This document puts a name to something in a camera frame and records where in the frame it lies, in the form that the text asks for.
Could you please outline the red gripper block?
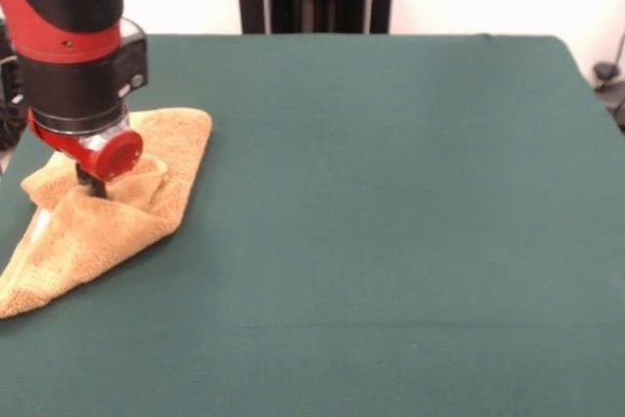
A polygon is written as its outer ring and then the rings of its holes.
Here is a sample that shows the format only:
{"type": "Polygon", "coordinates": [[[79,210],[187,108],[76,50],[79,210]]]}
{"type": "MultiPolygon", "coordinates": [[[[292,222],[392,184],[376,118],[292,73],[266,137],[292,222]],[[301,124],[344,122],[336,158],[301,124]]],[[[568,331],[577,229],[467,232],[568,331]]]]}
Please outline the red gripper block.
{"type": "Polygon", "coordinates": [[[75,162],[79,185],[91,190],[97,198],[107,199],[104,182],[130,172],[144,149],[142,136],[131,128],[129,113],[111,127],[87,136],[47,130],[35,122],[32,110],[28,111],[27,117],[36,137],[75,162]]]}

